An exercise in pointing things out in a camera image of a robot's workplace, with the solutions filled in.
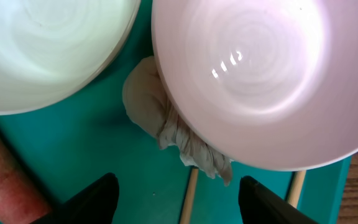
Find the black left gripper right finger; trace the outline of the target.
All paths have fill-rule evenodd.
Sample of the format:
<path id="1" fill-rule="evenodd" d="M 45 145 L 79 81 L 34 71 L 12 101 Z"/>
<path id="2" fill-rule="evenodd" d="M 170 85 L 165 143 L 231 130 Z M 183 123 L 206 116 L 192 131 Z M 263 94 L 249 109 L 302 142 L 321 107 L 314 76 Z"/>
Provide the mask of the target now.
<path id="1" fill-rule="evenodd" d="M 249 175 L 240 181 L 238 203 L 243 224 L 317 224 Z"/>

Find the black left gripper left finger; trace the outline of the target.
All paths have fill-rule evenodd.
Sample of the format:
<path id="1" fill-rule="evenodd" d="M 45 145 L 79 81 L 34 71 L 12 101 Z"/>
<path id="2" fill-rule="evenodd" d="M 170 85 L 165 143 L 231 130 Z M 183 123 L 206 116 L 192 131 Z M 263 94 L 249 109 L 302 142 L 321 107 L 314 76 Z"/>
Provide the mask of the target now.
<path id="1" fill-rule="evenodd" d="M 111 224 L 119 200 L 119 182 L 109 172 L 32 224 Z"/>

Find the pink bowl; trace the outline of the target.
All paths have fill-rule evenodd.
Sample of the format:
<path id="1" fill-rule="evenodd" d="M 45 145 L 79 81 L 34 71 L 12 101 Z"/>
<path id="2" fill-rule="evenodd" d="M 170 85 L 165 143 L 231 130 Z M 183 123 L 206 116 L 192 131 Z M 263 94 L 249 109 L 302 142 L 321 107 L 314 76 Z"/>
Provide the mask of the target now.
<path id="1" fill-rule="evenodd" d="M 326 166 L 358 152 L 358 0 L 154 0 L 167 93 L 235 161 Z"/>

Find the white bowl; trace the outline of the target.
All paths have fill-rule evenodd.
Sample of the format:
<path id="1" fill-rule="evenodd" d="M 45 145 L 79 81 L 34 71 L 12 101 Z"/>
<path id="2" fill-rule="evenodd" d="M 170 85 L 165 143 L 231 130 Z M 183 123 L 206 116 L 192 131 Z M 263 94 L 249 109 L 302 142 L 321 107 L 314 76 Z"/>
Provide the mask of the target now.
<path id="1" fill-rule="evenodd" d="M 0 0 L 0 115 L 57 103 L 116 58 L 140 0 Z"/>

